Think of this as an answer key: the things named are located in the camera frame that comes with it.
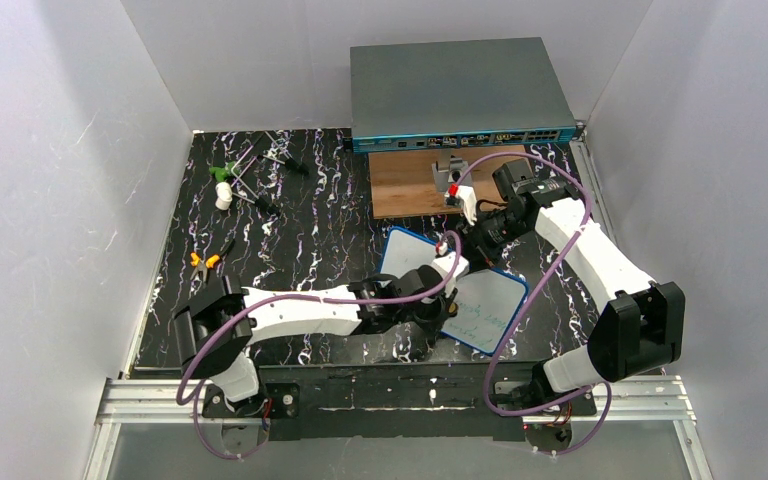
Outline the blue framed whiteboard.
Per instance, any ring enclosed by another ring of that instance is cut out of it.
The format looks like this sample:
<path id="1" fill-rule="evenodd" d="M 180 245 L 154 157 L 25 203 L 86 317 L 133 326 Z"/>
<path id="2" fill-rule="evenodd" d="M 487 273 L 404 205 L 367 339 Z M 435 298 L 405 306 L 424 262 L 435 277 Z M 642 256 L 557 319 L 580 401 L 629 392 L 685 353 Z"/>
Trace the blue framed whiteboard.
<path id="1" fill-rule="evenodd" d="M 379 271 L 402 276 L 435 259 L 436 243 L 402 227 L 389 230 Z M 492 355 L 529 294 L 528 284 L 498 269 L 466 274 L 456 280 L 458 312 L 441 334 Z"/>

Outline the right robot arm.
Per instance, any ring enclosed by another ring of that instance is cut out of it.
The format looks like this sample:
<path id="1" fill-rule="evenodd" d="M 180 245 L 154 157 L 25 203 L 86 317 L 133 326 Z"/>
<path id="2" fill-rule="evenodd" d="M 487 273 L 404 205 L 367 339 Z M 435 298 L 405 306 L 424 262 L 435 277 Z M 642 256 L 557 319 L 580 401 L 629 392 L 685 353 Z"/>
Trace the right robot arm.
<path id="1" fill-rule="evenodd" d="M 535 233 L 556 248 L 583 282 L 600 312 L 586 344 L 539 363 L 526 397 L 544 402 L 601 382 L 616 382 L 677 361 L 681 356 L 685 295 L 635 266 L 592 220 L 583 188 L 560 172 L 541 180 L 529 154 L 514 154 L 493 173 L 502 199 L 483 211 L 474 190 L 452 184 L 446 200 L 459 205 L 464 251 L 473 266 L 489 266 L 502 248 Z"/>

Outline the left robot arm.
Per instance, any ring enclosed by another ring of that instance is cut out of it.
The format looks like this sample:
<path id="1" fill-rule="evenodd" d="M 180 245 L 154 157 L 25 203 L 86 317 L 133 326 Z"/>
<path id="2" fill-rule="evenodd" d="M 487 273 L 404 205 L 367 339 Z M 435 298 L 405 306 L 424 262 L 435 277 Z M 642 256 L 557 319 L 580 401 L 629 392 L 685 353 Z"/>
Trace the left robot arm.
<path id="1" fill-rule="evenodd" d="M 382 334 L 414 323 L 430 334 L 450 316 L 456 283 L 469 265 L 449 255 L 400 277 L 376 274 L 334 288 L 275 292 L 244 287 L 225 276 L 173 313 L 182 381 L 210 380 L 240 402 L 260 392 L 251 343 L 305 334 Z"/>

